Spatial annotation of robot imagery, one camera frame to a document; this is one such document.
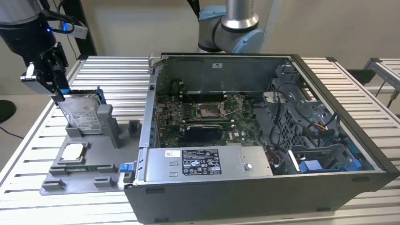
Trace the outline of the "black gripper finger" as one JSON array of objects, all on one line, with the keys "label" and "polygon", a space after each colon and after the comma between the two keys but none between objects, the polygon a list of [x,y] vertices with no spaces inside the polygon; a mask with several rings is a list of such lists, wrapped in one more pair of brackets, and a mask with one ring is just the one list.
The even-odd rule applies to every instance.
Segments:
[{"label": "black gripper finger", "polygon": [[41,55],[37,75],[37,81],[54,101],[63,101],[63,93],[67,93],[66,67],[67,60],[62,45],[55,43]]}]

